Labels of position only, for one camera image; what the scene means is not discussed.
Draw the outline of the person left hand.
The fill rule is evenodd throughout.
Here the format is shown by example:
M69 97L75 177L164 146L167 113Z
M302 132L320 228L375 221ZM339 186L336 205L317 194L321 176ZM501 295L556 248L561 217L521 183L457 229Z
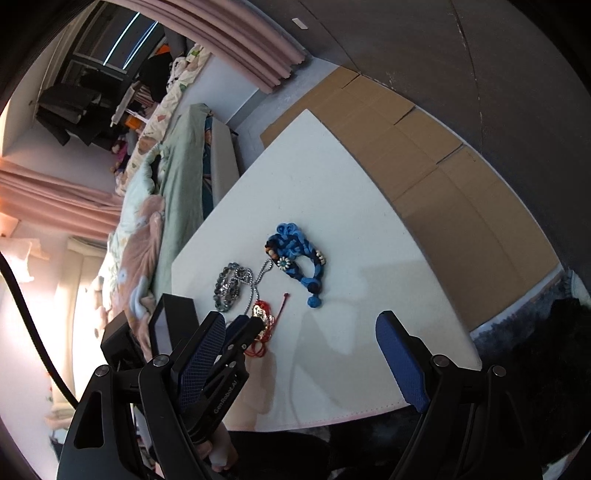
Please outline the person left hand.
M194 448L200 460L209 459L214 472L228 470L238 458L228 429L223 423L217 426L211 437L204 442L197 443Z

